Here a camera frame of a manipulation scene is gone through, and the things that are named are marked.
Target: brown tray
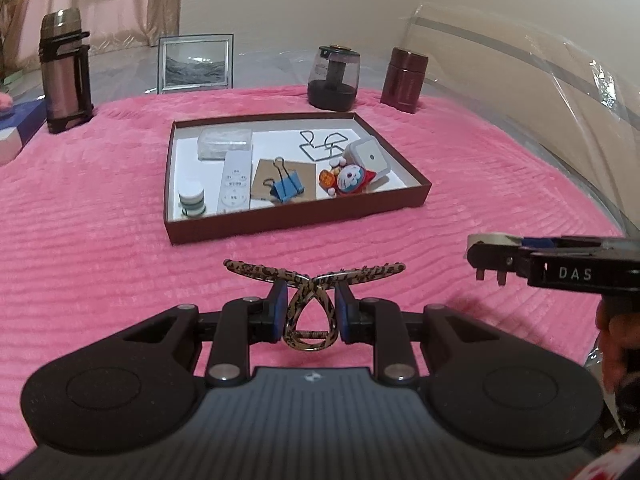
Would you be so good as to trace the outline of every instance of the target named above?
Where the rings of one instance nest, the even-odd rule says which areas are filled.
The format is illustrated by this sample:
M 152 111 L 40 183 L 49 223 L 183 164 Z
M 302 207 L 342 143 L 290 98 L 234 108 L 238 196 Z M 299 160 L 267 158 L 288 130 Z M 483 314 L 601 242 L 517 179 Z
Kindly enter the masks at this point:
M 219 125 L 224 128 L 227 124 L 233 128 L 251 128 L 254 131 L 252 179 L 257 161 L 261 158 L 284 156 L 292 162 L 310 162 L 299 147 L 303 142 L 299 137 L 300 130 L 318 132 L 317 139 L 324 136 L 323 130 L 340 131 L 349 140 L 375 137 L 392 160 L 392 172 L 382 186 L 363 194 L 329 198 L 319 190 L 318 199 L 309 202 L 267 204 L 253 208 L 254 200 L 251 200 L 251 208 L 247 211 L 226 214 L 206 212 L 199 218 L 182 216 L 177 212 L 179 205 L 175 191 L 176 175 L 181 171 L 200 172 L 201 181 L 207 181 L 213 190 L 208 191 L 205 186 L 207 208 L 209 203 L 213 204 L 213 211 L 217 207 L 223 163 L 199 161 L 197 139 L 204 127 Z M 318 162 L 316 174 L 329 167 L 328 161 Z M 430 189 L 431 182 L 355 113 L 267 114 L 179 121 L 173 124 L 169 139 L 164 176 L 164 226 L 172 244 L 200 242 L 361 218 L 405 207 L 420 207 Z

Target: clear plastic container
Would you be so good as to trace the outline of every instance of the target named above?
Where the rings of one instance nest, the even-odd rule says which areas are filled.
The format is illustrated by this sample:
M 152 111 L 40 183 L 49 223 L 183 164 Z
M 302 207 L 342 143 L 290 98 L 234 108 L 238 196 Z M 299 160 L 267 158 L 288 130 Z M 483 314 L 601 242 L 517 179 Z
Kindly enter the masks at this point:
M 306 86 L 309 104 L 348 112 L 356 101 L 359 79 L 359 53 L 345 46 L 321 46 Z
M 199 160 L 224 160 L 226 152 L 251 150 L 251 130 L 205 128 L 198 137 Z

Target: maroon tea canister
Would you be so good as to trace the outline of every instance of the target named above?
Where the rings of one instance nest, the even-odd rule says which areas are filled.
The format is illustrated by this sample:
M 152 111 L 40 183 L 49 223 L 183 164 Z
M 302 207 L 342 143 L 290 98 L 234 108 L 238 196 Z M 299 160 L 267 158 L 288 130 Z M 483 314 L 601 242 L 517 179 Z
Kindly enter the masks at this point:
M 401 112 L 415 113 L 428 62 L 426 56 L 394 48 L 380 102 Z

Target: clear plastic film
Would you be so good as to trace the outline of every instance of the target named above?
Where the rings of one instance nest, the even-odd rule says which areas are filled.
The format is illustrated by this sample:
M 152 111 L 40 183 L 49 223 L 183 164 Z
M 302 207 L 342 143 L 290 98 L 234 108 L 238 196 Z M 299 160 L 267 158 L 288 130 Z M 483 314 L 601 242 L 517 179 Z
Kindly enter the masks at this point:
M 317 49 L 286 52 L 239 52 L 234 60 L 235 88 L 304 85 Z M 387 59 L 364 57 L 360 83 L 364 88 L 382 88 Z M 107 52 L 90 59 L 91 97 L 94 105 L 156 93 L 158 48 L 141 46 Z M 34 100 L 43 94 L 40 72 L 25 74 L 9 88 L 14 102 Z
M 427 83 L 516 123 L 637 235 L 640 88 L 564 38 L 473 9 L 420 6 L 400 47 L 430 58 Z
M 587 360 L 585 361 L 584 367 L 590 371 L 591 375 L 595 377 L 602 389 L 602 396 L 604 398 L 604 402 L 609 409 L 609 413 L 611 414 L 611 418 L 613 419 L 615 426 L 610 428 L 604 428 L 604 437 L 608 438 L 612 434 L 617 431 L 620 432 L 621 435 L 628 433 L 628 430 L 622 427 L 620 423 L 620 419 L 618 418 L 618 409 L 616 407 L 616 396 L 615 394 L 608 393 L 604 388 L 604 380 L 602 378 L 602 350 L 595 346 L 593 350 L 587 355 Z

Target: pink blanket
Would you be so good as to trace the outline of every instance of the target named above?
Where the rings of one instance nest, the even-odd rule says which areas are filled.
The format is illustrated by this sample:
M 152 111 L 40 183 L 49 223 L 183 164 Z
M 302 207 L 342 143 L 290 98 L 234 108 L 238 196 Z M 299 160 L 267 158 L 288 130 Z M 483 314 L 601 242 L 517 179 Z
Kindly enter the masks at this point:
M 201 311 L 260 296 L 268 284 L 236 276 L 224 258 L 319 274 L 335 267 L 407 264 L 402 274 L 354 286 L 405 310 L 447 303 L 582 361 L 598 298 L 476 282 L 466 236 L 616 235 L 606 216 L 559 171 L 498 128 L 446 100 L 415 115 L 361 90 L 356 111 L 433 183 L 422 208 L 357 221 L 173 247 L 162 223 L 173 120 L 311 110 L 305 89 L 142 96 L 100 106 L 59 136 L 40 131 L 0 168 L 0 470 L 33 446 L 18 400 L 26 378 L 56 357 L 178 303 Z M 322 328 L 316 305 L 300 328 Z M 252 349 L 254 365 L 369 365 L 364 346 L 304 353 L 284 343 Z

